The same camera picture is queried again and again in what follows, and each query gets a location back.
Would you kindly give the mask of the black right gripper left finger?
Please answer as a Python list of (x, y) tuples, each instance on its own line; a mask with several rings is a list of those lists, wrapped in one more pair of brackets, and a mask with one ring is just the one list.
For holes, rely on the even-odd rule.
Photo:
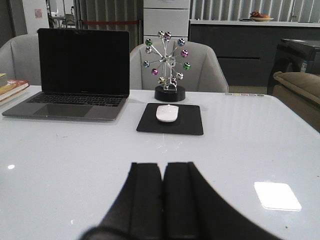
[(117, 198), (82, 240), (161, 240), (162, 177), (156, 163), (132, 163)]

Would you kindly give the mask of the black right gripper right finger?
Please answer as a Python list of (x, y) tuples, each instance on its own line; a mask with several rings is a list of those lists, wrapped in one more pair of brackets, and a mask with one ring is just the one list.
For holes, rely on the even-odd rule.
[(193, 162), (172, 162), (163, 179), (167, 240), (276, 240), (227, 203)]

